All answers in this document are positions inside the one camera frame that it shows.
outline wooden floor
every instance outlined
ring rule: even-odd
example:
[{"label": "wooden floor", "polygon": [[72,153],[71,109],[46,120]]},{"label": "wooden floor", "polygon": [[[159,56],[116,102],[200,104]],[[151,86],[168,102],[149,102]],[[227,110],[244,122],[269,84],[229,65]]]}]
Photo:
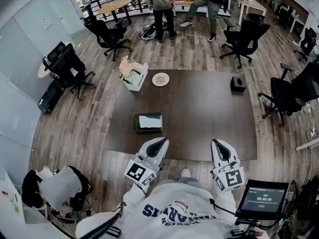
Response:
[{"label": "wooden floor", "polygon": [[[232,4],[232,11],[234,18],[238,19],[237,6]],[[193,27],[181,28],[179,24],[184,17],[185,14],[182,13],[175,18],[175,29],[178,32],[176,40],[170,40],[165,34],[163,44],[156,40],[145,42],[137,36],[143,25],[154,21],[153,16],[134,17],[133,24],[126,33],[131,39],[130,46],[134,49],[130,58],[148,63],[150,70],[239,73],[238,61],[234,56],[219,59],[221,54],[229,52],[228,48],[221,47],[225,38],[223,30],[226,28],[223,18],[218,18],[218,39],[210,44],[207,38],[203,37],[209,36],[207,18],[197,15]],[[307,142],[308,128],[318,128],[318,103],[313,101],[312,120],[306,117],[303,111],[285,117],[285,127],[278,126],[277,113],[262,119],[265,112],[264,103],[269,103],[259,98],[257,93],[271,93],[270,78],[280,77],[283,72],[280,63],[289,64],[298,72],[304,68],[304,64],[298,61],[297,54],[293,52],[295,47],[292,41],[297,38],[291,37],[288,29],[284,30],[280,25],[275,25],[272,13],[266,14],[266,23],[271,24],[271,28],[259,40],[258,50],[252,55],[253,62],[248,64],[248,60],[242,58],[241,72],[246,76],[251,96],[258,156],[257,160],[242,163],[245,179],[278,182],[296,180],[300,187],[310,169],[310,153],[308,150],[296,152],[295,148]],[[40,118],[34,137],[30,169],[40,170],[44,165],[51,169],[64,165],[77,167],[95,187],[89,197],[91,206],[97,212],[104,212],[112,210],[119,203],[131,184],[123,173],[133,155],[107,151],[104,148],[114,102],[119,86],[123,84],[119,79],[119,63],[123,56],[129,55],[129,51],[120,50],[117,61],[112,62],[112,54],[104,56],[105,50],[100,48],[95,35],[87,32],[81,39],[82,45],[76,49],[76,53],[88,70],[96,73],[91,81],[97,88],[86,89],[81,102],[75,95],[65,91],[52,114]],[[288,73],[286,79],[291,80],[293,77],[294,72]],[[212,191],[213,183],[209,173],[212,162],[166,160],[165,164],[166,167],[157,182],[164,178],[178,178],[182,168],[189,167],[194,177],[198,178],[208,191]],[[319,173],[318,148],[313,151],[313,168],[313,175]],[[242,189],[233,193],[238,201]]]}]

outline round table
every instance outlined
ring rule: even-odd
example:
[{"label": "round table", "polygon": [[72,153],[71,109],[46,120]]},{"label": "round table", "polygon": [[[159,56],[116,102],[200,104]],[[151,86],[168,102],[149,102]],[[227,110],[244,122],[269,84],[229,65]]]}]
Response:
[{"label": "round table", "polygon": [[115,0],[115,1],[108,2],[105,6],[99,9],[98,14],[108,14],[111,12],[115,22],[118,22],[119,20],[116,16],[115,10],[118,10],[119,8],[123,7],[129,23],[132,24],[128,9],[126,8],[126,6],[132,1],[133,0]]},{"label": "round table", "polygon": [[[63,43],[65,44],[65,46],[67,46],[70,42],[63,42]],[[51,71],[49,69],[45,70],[45,65],[41,63],[39,71],[38,71],[38,77],[42,79],[49,76],[50,73]]]}]

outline digital timer display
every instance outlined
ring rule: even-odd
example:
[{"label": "digital timer display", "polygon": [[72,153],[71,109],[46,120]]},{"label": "digital timer display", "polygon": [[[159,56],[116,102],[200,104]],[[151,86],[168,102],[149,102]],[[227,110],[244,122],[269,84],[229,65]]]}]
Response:
[{"label": "digital timer display", "polygon": [[242,210],[277,212],[285,191],[282,189],[249,188]]}]

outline black office chair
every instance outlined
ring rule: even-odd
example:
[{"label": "black office chair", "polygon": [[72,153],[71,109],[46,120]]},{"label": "black office chair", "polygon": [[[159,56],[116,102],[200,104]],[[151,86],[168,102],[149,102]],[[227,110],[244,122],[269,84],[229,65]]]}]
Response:
[{"label": "black office chair", "polygon": [[[60,42],[47,56],[42,59],[45,67],[50,70],[52,73],[56,74],[61,81],[61,84],[64,88],[71,88],[71,93],[74,93],[74,89],[77,89],[77,98],[80,98],[80,90],[82,85],[92,86],[95,89],[95,86],[91,83],[85,82],[91,74],[95,75],[94,72],[89,72],[85,74],[85,65],[75,54],[72,44],[65,46],[63,42]],[[77,73],[73,75],[71,69],[74,69]]]},{"label": "black office chair", "polygon": [[241,69],[241,59],[240,56],[244,56],[249,59],[249,63],[253,61],[248,55],[253,54],[258,48],[258,40],[264,33],[269,29],[269,25],[264,23],[264,17],[258,14],[250,13],[247,16],[247,19],[243,20],[240,32],[230,31],[230,28],[234,26],[233,22],[230,22],[230,19],[225,19],[227,24],[227,30],[224,31],[228,44],[223,44],[224,48],[227,46],[233,51],[221,55],[219,58],[223,59],[225,56],[236,55],[239,61],[238,69]]},{"label": "black office chair", "polygon": [[302,40],[300,46],[302,51],[295,50],[295,53],[298,52],[301,55],[299,61],[301,61],[302,59],[305,59],[306,61],[308,60],[307,56],[309,56],[310,52],[316,45],[316,38],[317,34],[312,28],[305,29],[305,38]]},{"label": "black office chair", "polygon": [[130,42],[130,40],[121,40],[124,38],[126,28],[109,29],[104,21],[96,20],[95,16],[85,18],[84,25],[88,30],[96,35],[98,44],[102,48],[109,48],[106,52],[104,52],[105,56],[108,55],[107,53],[109,51],[114,50],[113,61],[115,61],[116,51],[118,48],[125,48],[132,51],[130,47],[123,46],[123,43]]},{"label": "black office chair", "polygon": [[293,11],[294,11],[294,8],[292,6],[289,7],[288,11],[281,8],[279,11],[279,14],[278,14],[279,18],[274,19],[274,20],[278,21],[277,25],[281,24],[286,29],[288,24],[289,24],[289,19],[290,19],[291,14],[293,13]]},{"label": "black office chair", "polygon": [[302,106],[306,105],[306,102],[319,97],[319,65],[317,63],[309,63],[291,83],[284,80],[287,72],[292,71],[291,67],[286,64],[280,65],[285,69],[281,78],[272,77],[270,79],[273,97],[264,93],[258,93],[258,96],[264,96],[274,103],[271,110],[263,115],[262,118],[265,119],[275,108],[278,108],[282,121],[279,126],[283,126],[286,112],[288,116],[291,116],[292,113],[300,111]]}]

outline dark wooden table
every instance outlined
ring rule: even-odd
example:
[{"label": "dark wooden table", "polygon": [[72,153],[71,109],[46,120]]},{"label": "dark wooden table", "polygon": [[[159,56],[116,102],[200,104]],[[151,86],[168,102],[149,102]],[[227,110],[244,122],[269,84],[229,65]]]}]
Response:
[{"label": "dark wooden table", "polygon": [[[164,87],[156,87],[152,77],[158,72],[169,75]],[[124,84],[117,97],[106,149],[135,154],[152,138],[166,136],[166,158],[211,161],[212,139],[232,145],[241,160],[257,158],[253,110],[248,89],[232,93],[231,73],[149,70],[139,92]],[[138,135],[132,131],[132,115],[162,112],[163,134]]]}]

